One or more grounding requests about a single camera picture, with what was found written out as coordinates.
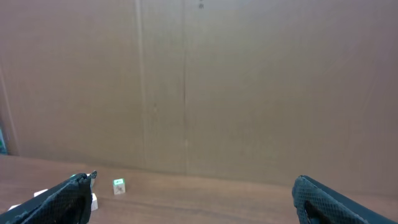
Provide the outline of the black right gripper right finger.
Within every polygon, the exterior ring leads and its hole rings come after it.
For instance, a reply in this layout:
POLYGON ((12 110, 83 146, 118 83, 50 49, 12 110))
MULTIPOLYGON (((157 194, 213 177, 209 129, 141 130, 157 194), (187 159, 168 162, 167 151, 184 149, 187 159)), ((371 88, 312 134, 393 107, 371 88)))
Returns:
POLYGON ((307 175, 292 188, 300 224, 397 224, 307 175))

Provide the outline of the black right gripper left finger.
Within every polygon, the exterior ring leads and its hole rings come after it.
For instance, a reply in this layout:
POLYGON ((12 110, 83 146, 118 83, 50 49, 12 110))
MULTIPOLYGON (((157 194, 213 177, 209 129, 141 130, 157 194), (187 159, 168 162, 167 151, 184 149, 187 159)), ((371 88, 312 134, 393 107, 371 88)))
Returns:
POLYGON ((1 214, 4 224, 87 224, 97 171, 75 174, 44 193, 1 214))

